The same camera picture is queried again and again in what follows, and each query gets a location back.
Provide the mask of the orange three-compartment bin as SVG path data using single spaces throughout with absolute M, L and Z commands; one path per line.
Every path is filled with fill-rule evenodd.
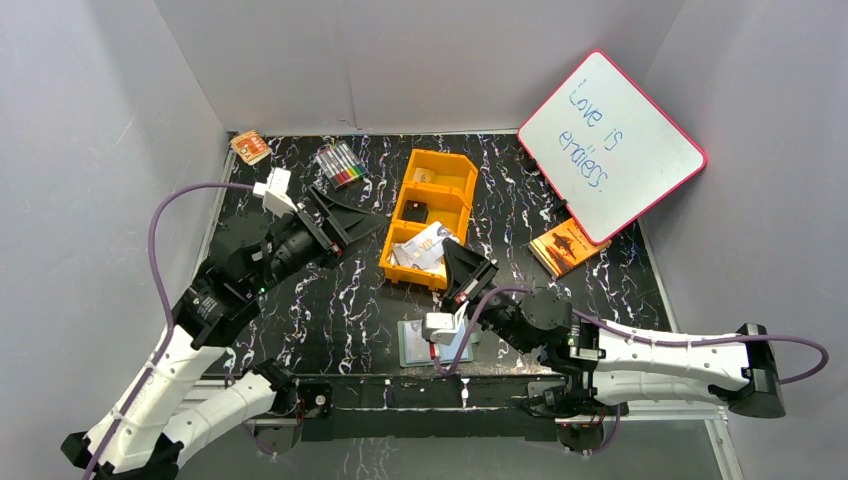
M 412 178 L 416 168 L 434 170 L 434 181 L 414 182 Z M 464 244 L 473 210 L 477 177 L 478 168 L 465 155 L 423 149 L 411 152 L 379 259 L 379 267 L 388 281 L 422 285 L 431 291 L 446 288 L 443 265 L 431 270 L 405 268 L 391 264 L 389 255 L 393 244 L 410 240 L 435 221 L 441 222 L 453 232 L 460 244 Z M 408 200 L 427 203 L 429 216 L 426 224 L 400 219 L 403 206 Z

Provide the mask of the mint green card holder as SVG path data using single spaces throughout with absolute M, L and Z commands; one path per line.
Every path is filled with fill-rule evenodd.
M 434 361 L 433 357 L 436 357 L 444 367 L 448 367 L 453 359 L 456 357 L 458 347 L 461 343 L 462 338 L 456 337 L 455 340 L 457 344 L 453 345 L 442 345 L 442 344 L 433 344 L 430 343 L 432 360 L 429 362 L 422 362 L 417 364 L 408 364 L 404 359 L 404 338 L 403 338 L 403 327 L 405 322 L 419 322 L 421 326 L 420 320 L 402 320 L 397 323 L 397 333 L 398 333 L 398 342 L 399 342 L 399 353 L 398 360 L 401 368 L 412 368 L 412 367 L 421 367 L 421 366 L 433 366 Z

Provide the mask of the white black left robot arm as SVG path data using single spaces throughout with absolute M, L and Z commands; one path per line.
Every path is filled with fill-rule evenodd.
M 200 405 L 180 405 L 258 317 L 262 296 L 308 264 L 338 266 L 386 221 L 316 188 L 303 204 L 269 183 L 253 190 L 263 211 L 222 226 L 184 293 L 165 303 L 165 328 L 133 383 L 100 422 L 63 441 L 63 454 L 85 478 L 173 479 L 193 455 L 246 420 L 302 411 L 299 379 L 272 359 Z

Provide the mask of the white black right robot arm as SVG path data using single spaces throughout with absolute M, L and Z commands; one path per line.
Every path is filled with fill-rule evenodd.
M 425 321 L 426 340 L 447 343 L 463 327 L 490 331 L 561 375 L 542 402 L 580 415 L 630 401 L 681 400 L 752 418 L 786 414 L 767 329 L 746 323 L 723 335 L 627 327 L 577 311 L 557 292 L 498 287 L 494 262 L 453 240 L 443 244 L 447 289 Z

